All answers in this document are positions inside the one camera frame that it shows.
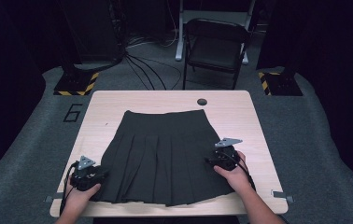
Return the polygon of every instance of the black pleated skirt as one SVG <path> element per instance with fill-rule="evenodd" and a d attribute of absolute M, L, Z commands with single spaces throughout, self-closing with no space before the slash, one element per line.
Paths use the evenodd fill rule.
<path fill-rule="evenodd" d="M 233 192 L 205 162 L 219 140 L 204 110 L 126 111 L 101 159 L 110 172 L 94 200 L 172 206 Z"/>

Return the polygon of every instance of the chair seat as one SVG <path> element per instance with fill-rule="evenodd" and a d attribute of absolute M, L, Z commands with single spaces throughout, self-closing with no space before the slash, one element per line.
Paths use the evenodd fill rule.
<path fill-rule="evenodd" d="M 239 64 L 240 53 L 240 43 L 199 36 L 191 50 L 188 64 L 233 73 Z"/>

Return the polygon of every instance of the dark background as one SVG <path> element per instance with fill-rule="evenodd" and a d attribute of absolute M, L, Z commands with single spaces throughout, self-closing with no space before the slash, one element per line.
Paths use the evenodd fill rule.
<path fill-rule="evenodd" d="M 147 33 L 173 29 L 165 1 L 139 2 L 145 2 L 139 7 L 142 13 L 130 14 L 127 21 L 134 23 L 144 16 L 145 23 L 160 24 L 156 31 L 144 30 Z M 151 7 L 155 2 L 160 6 Z M 191 1 L 186 8 L 245 10 L 247 7 L 241 1 L 204 2 L 201 5 L 200 1 Z M 177 22 L 177 1 L 171 1 L 170 7 Z M 127 9 L 137 11 L 137 7 L 126 5 L 126 15 L 129 15 Z M 69 29 L 67 14 L 66 8 L 55 0 L 0 0 L 0 159 L 41 99 L 46 85 L 42 74 L 60 66 L 60 52 L 66 53 L 71 62 L 82 63 L 82 47 Z M 97 21 L 92 27 L 113 25 L 111 21 Z M 118 41 L 110 42 L 103 43 L 110 50 L 102 54 L 104 60 L 114 57 L 112 48 Z M 94 49 L 87 52 L 89 58 L 97 53 Z M 291 62 L 292 56 L 299 60 Z M 327 114 L 333 141 L 342 160 L 353 170 L 353 2 L 278 0 L 258 69 L 291 64 L 314 86 Z"/>

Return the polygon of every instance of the hand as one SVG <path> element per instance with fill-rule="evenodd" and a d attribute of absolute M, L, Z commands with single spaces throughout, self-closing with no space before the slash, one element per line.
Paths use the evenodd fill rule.
<path fill-rule="evenodd" d="M 74 189 L 70 182 L 71 176 L 68 177 L 68 185 L 66 186 L 66 194 L 70 193 L 66 198 L 64 211 L 57 223 L 75 223 L 89 203 L 89 199 L 101 188 L 101 184 L 96 184 L 86 191 L 80 191 Z"/>
<path fill-rule="evenodd" d="M 241 158 L 240 164 L 247 169 L 246 165 L 245 165 L 245 160 L 246 160 L 246 155 L 244 155 L 242 152 L 237 151 L 238 156 Z M 220 174 L 221 176 L 225 177 L 227 179 L 227 182 L 229 183 L 229 185 L 236 191 L 239 192 L 240 189 L 245 188 L 246 186 L 250 187 L 248 178 L 246 173 L 239 167 L 237 166 L 236 168 L 234 168 L 231 171 L 227 171 L 222 169 L 219 166 L 214 166 L 214 170 Z"/>

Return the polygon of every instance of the wooden table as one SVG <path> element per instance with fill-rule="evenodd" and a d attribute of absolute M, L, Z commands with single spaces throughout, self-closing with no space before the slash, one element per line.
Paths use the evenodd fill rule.
<path fill-rule="evenodd" d="M 198 99 L 207 105 L 198 105 Z M 247 91 L 96 91 L 78 132 L 64 177 L 69 166 L 84 155 L 100 165 L 101 158 L 113 139 L 126 110 L 137 113 L 161 114 L 203 109 L 219 138 L 243 139 L 234 145 L 247 156 L 247 166 L 257 192 L 277 214 L 288 211 L 285 199 L 275 198 L 272 190 L 282 191 L 272 157 L 264 139 L 254 105 Z M 57 192 L 63 192 L 61 180 Z M 50 214 L 59 216 L 61 199 L 52 203 Z M 149 203 L 90 202 L 85 217 L 167 217 L 242 215 L 247 211 L 231 193 L 214 199 L 165 207 Z"/>

